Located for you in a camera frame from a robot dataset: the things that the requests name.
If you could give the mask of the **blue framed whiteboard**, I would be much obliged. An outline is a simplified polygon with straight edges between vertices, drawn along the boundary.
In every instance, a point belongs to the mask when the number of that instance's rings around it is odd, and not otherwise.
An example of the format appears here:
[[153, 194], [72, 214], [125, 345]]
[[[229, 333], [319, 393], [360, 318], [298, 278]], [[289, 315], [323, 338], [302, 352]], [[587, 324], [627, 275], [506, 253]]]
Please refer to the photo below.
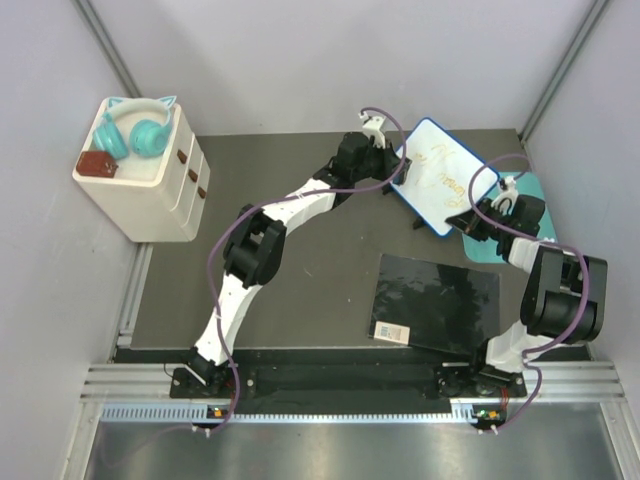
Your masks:
[[483, 198], [499, 181], [499, 173], [429, 117], [421, 119], [406, 140], [411, 165], [405, 181], [393, 190], [419, 219], [440, 237], [452, 227], [446, 219], [471, 209], [470, 199]]

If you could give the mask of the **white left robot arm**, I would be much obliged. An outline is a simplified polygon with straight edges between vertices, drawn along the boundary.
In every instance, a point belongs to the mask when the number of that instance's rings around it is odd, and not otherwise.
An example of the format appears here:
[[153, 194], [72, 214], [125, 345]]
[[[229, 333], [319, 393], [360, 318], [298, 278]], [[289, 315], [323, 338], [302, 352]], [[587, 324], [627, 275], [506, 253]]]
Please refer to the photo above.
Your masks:
[[186, 362], [197, 390], [216, 396], [226, 387], [226, 370], [237, 371], [231, 359], [236, 335], [253, 298], [278, 272], [287, 236], [356, 193], [403, 183], [410, 165], [407, 150], [406, 142], [395, 150], [385, 138], [349, 132], [329, 162], [298, 190], [243, 207], [207, 260], [211, 267], [221, 252], [224, 265], [221, 287], [207, 272], [213, 311]]

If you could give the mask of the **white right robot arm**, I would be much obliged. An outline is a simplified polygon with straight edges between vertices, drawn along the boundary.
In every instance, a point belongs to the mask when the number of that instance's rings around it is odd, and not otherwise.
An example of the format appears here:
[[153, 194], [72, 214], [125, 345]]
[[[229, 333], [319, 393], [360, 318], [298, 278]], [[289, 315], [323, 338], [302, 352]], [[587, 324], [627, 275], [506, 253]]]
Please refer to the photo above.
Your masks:
[[508, 210], [500, 206], [485, 198], [446, 219], [472, 239], [496, 241], [496, 254], [528, 274], [519, 319], [484, 341], [466, 372], [469, 388], [481, 396], [513, 383], [549, 350], [593, 341], [604, 322], [607, 262], [539, 239], [543, 200], [520, 195]]

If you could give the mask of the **teal mat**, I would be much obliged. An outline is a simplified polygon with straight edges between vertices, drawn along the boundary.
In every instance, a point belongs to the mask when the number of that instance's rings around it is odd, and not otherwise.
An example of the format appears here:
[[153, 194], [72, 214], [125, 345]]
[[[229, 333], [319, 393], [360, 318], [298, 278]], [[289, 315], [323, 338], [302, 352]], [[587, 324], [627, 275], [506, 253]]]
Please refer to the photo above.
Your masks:
[[[519, 197], [516, 201], [518, 208], [510, 210], [511, 215], [520, 213], [509, 226], [539, 239], [557, 238], [551, 215], [544, 199], [544, 194], [538, 178], [533, 173], [525, 173], [516, 181]], [[479, 264], [504, 264], [502, 255], [498, 251], [498, 242], [492, 238], [478, 241], [463, 235], [463, 247], [467, 258]]]

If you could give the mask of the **black glossy sheet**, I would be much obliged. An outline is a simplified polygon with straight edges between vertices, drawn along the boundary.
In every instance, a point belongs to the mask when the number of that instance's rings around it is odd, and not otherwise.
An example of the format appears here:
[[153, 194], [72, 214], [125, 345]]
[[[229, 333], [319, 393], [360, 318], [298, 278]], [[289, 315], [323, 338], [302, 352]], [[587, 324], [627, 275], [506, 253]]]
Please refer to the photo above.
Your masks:
[[385, 254], [368, 336], [467, 357], [500, 332], [497, 273]]

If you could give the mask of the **white drawer cabinet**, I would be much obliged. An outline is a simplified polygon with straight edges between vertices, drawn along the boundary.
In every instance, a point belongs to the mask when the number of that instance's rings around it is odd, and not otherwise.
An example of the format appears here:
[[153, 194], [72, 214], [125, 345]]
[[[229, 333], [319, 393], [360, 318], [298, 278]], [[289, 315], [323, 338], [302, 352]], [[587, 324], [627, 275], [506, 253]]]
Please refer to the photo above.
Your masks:
[[[107, 98], [98, 108], [80, 154], [98, 150], [92, 133], [107, 108]], [[159, 156], [143, 158], [131, 152], [116, 160], [118, 169], [113, 178], [80, 176], [76, 165], [72, 171], [81, 189], [136, 243], [190, 242], [200, 227], [210, 167], [177, 100], [171, 113], [173, 129]], [[143, 111], [116, 120], [125, 141], [135, 124], [145, 118], [163, 123], [165, 114]]]

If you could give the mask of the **teal cat ear headphones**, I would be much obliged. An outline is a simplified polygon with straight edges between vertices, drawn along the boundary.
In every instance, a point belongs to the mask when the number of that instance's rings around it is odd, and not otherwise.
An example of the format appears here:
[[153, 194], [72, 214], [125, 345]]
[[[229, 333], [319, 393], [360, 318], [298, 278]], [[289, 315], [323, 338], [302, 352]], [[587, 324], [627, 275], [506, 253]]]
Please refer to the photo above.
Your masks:
[[[131, 152], [143, 158], [153, 158], [162, 154], [169, 142], [173, 129], [171, 108], [175, 95], [158, 99], [108, 97], [107, 108], [101, 115], [99, 125], [92, 133], [95, 147], [107, 152], [114, 160], [122, 160]], [[132, 113], [157, 111], [165, 114], [163, 123], [145, 118], [138, 121], [125, 141], [116, 120]]]

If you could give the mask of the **brown leather pouch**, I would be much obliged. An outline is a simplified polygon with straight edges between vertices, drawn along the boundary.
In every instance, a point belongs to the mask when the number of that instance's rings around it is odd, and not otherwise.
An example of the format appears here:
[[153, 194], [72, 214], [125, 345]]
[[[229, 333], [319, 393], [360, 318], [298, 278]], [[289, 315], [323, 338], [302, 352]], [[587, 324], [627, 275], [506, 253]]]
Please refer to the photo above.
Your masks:
[[118, 169], [116, 160], [106, 151], [82, 151], [75, 166], [80, 176], [113, 178]]

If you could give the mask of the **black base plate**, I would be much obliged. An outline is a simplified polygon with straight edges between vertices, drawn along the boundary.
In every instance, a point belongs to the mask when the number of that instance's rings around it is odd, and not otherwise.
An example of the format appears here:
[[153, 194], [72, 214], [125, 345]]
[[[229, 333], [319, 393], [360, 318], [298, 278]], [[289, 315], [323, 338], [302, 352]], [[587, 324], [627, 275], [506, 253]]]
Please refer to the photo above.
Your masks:
[[440, 400], [479, 396], [496, 399], [506, 395], [510, 399], [525, 396], [524, 380], [519, 374], [505, 380], [482, 379], [473, 376], [467, 366], [443, 366], [415, 360], [310, 361], [300, 363], [244, 360], [237, 367], [235, 379], [229, 367], [214, 370], [212, 379], [201, 384], [186, 368], [174, 373], [173, 398], [224, 398], [236, 393], [251, 400], [275, 399], [288, 394], [401, 394], [418, 400]]

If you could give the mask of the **aluminium frame rail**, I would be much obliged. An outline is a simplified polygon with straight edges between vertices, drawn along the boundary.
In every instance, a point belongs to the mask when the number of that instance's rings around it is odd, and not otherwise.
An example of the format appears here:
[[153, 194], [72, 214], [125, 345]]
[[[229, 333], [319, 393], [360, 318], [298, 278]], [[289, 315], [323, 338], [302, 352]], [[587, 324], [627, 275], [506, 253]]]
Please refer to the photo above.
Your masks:
[[87, 373], [80, 399], [93, 402], [167, 400], [180, 364], [97, 364]]

